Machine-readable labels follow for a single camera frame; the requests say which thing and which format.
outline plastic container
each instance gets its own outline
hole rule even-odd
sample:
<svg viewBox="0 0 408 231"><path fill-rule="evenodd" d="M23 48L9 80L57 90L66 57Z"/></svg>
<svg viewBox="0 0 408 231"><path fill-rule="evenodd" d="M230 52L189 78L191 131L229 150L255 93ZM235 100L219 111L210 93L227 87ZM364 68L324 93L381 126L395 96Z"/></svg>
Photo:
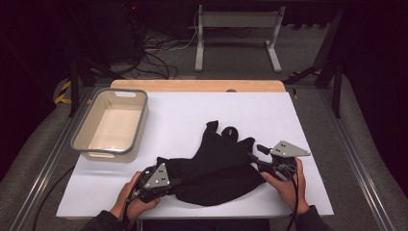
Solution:
<svg viewBox="0 0 408 231"><path fill-rule="evenodd" d="M145 91L102 89L78 126L71 146L89 160L133 162L148 113Z"/></svg>

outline person's wrist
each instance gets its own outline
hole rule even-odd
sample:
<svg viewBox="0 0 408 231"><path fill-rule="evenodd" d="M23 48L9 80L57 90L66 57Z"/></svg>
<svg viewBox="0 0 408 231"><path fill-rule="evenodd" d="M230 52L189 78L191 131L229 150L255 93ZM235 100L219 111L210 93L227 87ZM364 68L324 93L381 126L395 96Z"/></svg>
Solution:
<svg viewBox="0 0 408 231"><path fill-rule="evenodd" d="M117 219L120 219L122 208L119 208L118 206L114 206L112 210L110 211L110 213L114 215Z"/></svg>
<svg viewBox="0 0 408 231"><path fill-rule="evenodd" d="M309 204L306 201L299 201L296 213L302 215L310 210Z"/></svg>

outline black wire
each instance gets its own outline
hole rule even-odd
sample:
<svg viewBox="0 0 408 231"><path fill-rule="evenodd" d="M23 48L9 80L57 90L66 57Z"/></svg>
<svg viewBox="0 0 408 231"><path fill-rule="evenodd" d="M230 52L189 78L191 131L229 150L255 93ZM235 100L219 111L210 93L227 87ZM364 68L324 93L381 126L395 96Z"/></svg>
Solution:
<svg viewBox="0 0 408 231"><path fill-rule="evenodd" d="M133 69L135 69L135 67L138 66L139 64L140 64L140 61L137 61L136 63L132 64L131 66L129 66L129 67L127 67L127 68L124 68L124 69L122 69L122 70L118 70L118 71L116 72L116 74L121 75L121 74L125 74L125 73L127 73L127 72L130 72L130 71L132 71Z"/></svg>
<svg viewBox="0 0 408 231"><path fill-rule="evenodd" d="M153 58L157 58L157 56L155 56L155 55L146 53L146 57L145 57L145 59L144 59L143 61L144 61L146 64L151 64L151 65L156 66L156 68L162 73L162 76L163 76L165 79L168 79L168 75L169 75L169 73L168 73L168 68L166 69L166 70L167 70L167 74L165 74L165 73L160 69L160 66L159 66L158 64L154 64L153 62L150 61L150 59L149 59L148 56L151 56L151 57L153 57Z"/></svg>
<svg viewBox="0 0 408 231"><path fill-rule="evenodd" d="M299 188L297 186L297 184L299 183L299 176L296 174L296 182L294 181L293 177L290 175L291 181L293 183L294 186L294 194L295 194L295 203L294 203L294 210L293 210L293 214L292 214L292 218L291 221L289 222L288 228L286 229L287 231L291 230L292 224L294 222L294 220L296 219L296 214L297 214L297 206L299 204Z"/></svg>
<svg viewBox="0 0 408 231"><path fill-rule="evenodd" d="M237 34L234 34L234 33L232 33L231 31L239 31L240 29L235 29L235 30L233 30L233 29L221 29L221 28L208 28L208 30L207 30L207 32L205 32L205 35L209 35L209 34L211 34L212 32L222 32L222 33L225 33L225 34L228 34L228 35L230 35L230 36L233 36L233 37L235 37L235 38L239 38L239 39L244 39L244 38L246 38L248 35L249 35L249 33L251 33L251 31L252 31L252 28L242 28L242 30L246 30L246 33L244 34L244 35L242 35L242 36L239 36L239 35L237 35Z"/></svg>
<svg viewBox="0 0 408 231"><path fill-rule="evenodd" d="M169 39L169 40L164 40L162 42L159 42L158 44L152 45L153 48L155 48L157 51L156 53L159 52L159 50L171 50L172 48L181 45L183 43L189 43L190 41L181 41L180 39L174 38L174 39Z"/></svg>
<svg viewBox="0 0 408 231"><path fill-rule="evenodd" d="M151 49L155 49L155 53L157 54L160 50L168 50L171 49L172 47L177 45L177 42L174 42L174 45L170 45L169 47L165 47L166 43L169 42L173 42L173 41L177 41L180 42L180 39L177 38L172 38L172 37L168 37L168 38L162 38L159 35L154 35L154 36L149 36L146 41L143 43L143 46L145 48L151 48Z"/></svg>
<svg viewBox="0 0 408 231"><path fill-rule="evenodd" d="M176 76L177 76L177 73L178 73L178 68L177 68L177 66L174 66L174 65L169 65L169 66L171 66L171 67L173 67L174 69L175 69L175 73L174 73L174 76L173 76L173 79L175 79L176 78Z"/></svg>
<svg viewBox="0 0 408 231"><path fill-rule="evenodd" d="M127 197L126 200L125 200L125 206L124 206L124 208L123 208L122 223L124 224L126 230L129 230L129 224L130 224L130 220L129 220L129 218L127 217L127 209L128 209L128 207L129 207L129 204L132 202L132 195L133 195L134 190L135 190L136 186L138 185L138 182L139 182L139 180L140 180L140 178L141 178L141 176L142 176L143 174L144 174L144 172L142 172L142 173L138 176L138 178L137 178L136 181L135 181L135 184L133 184L133 186L132 186L132 190L129 191L128 197Z"/></svg>
<svg viewBox="0 0 408 231"><path fill-rule="evenodd" d="M67 4L67 7L68 7L68 10L69 10L70 14L72 15L72 18L73 18L74 21L75 21L75 24L76 24L77 27L78 27L78 30L80 31L80 33L82 34L82 36L85 38L85 40L87 41L87 43L88 43L90 49L92 50L92 53L93 53L93 54L97 54L95 48L92 46L92 41L91 41L91 39L87 36L87 33L85 33L84 29L81 27L81 23L79 22L78 18L75 16L74 11L70 8L70 4ZM99 58L98 55L96 55L96 58L98 59L98 61L99 61L101 64L104 63L102 60L100 60L100 58Z"/></svg>
<svg viewBox="0 0 408 231"><path fill-rule="evenodd" d="M44 199L42 200L41 204L38 207L37 213L36 213L36 217L34 218L34 223L33 223L33 231L36 230L37 227L37 220L39 217L39 213L41 212L41 208L44 205L45 201L47 200L48 196L51 194L52 191L54 191L54 189L57 187L58 183L60 183L69 172L71 172L73 169L75 168L75 166L71 167L66 173L64 173L63 176L60 177L60 179L57 180L56 183L54 183L54 185L52 186L52 188L50 189L50 191L47 193L47 195L44 197Z"/></svg>
<svg viewBox="0 0 408 231"><path fill-rule="evenodd" d="M69 73L69 69L68 69L68 70L66 70L66 71L64 71L64 74L62 74L62 75L61 75L61 77L60 77L60 79L59 79L59 80L63 80L63 79L65 79L65 75L66 75L67 73Z"/></svg>
<svg viewBox="0 0 408 231"><path fill-rule="evenodd" d="M135 69L136 69L136 70L138 70L138 71L140 71L140 72L143 72L143 73L148 73L148 74L159 74L159 75L161 75L161 76L162 76L162 78L166 78L166 77L165 77L165 75L163 75L162 73L157 72L157 71L142 70L142 69L139 69L139 68L135 68Z"/></svg>
<svg viewBox="0 0 408 231"><path fill-rule="evenodd" d="M170 76L170 71L168 70L169 66L168 66L162 59L160 59L159 57L157 57L157 56L155 56L155 55L152 55L152 54L149 54L149 53L146 53L146 55L155 58L156 60L158 60L160 63L163 64L163 65L160 65L160 64L153 64L153 63L151 63L151 64L155 65L159 70L161 70L161 69L160 69L160 66L164 66L164 67L166 68L166 74L164 74L164 73L162 72L162 70L161 70L161 72L165 75L165 78L168 79L169 76Z"/></svg>

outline white table surface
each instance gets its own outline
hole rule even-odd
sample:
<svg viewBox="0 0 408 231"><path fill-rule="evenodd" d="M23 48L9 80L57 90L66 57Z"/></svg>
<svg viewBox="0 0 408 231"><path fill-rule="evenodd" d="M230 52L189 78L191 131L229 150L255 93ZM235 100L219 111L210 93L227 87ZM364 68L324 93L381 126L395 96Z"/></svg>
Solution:
<svg viewBox="0 0 408 231"><path fill-rule="evenodd" d="M253 137L253 152L263 161L271 158L256 150L256 144L273 147L284 140L310 151L286 92L149 92L148 97L150 112L136 160L128 164L95 162L81 155L57 217L92 218L101 210L109 211L122 186L136 171L155 165L157 157L192 158L209 121L218 120L219 133L227 126L236 127L239 141ZM333 215L313 153L300 159L307 201L322 216ZM277 191L265 183L240 198L210 207L168 195L140 218L275 218L290 212Z"/></svg>

